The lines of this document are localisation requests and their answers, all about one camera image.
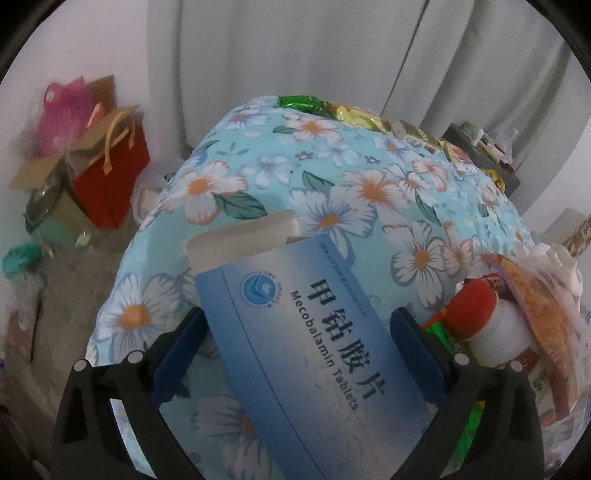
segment small bottle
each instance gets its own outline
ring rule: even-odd
[[[484,367],[517,360],[530,373],[539,363],[541,348],[523,311],[499,299],[484,280],[468,282],[452,298],[444,316],[451,333],[467,342],[476,362]]]
[[[474,136],[470,139],[473,147],[478,145],[478,142],[482,139],[483,135],[484,130],[482,128],[479,128],[474,134]]]

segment red bottle cap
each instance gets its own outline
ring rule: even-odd
[[[447,306],[445,324],[455,337],[469,339],[488,323],[497,301],[495,291],[485,280],[471,280]]]

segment screw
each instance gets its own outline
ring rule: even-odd
[[[144,353],[139,350],[134,350],[127,356],[127,361],[130,364],[138,364],[144,359]]]
[[[74,370],[77,372],[82,372],[86,368],[86,360],[78,360],[74,364]]]
[[[470,363],[470,358],[464,353],[457,353],[453,359],[458,365],[467,365]]]
[[[511,360],[510,366],[516,372],[521,372],[523,370],[523,365],[517,360]]]

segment concrete floor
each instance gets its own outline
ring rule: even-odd
[[[121,257],[137,231],[131,215],[117,231],[99,232],[85,249],[63,248],[44,258],[46,280],[33,361],[8,350],[0,404],[22,425],[35,457],[49,466],[53,424],[73,363],[83,358]]]

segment pink plastic bag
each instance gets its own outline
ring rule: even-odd
[[[43,99],[39,121],[40,150],[43,156],[66,151],[86,130],[95,102],[80,77],[63,86],[52,83]]]

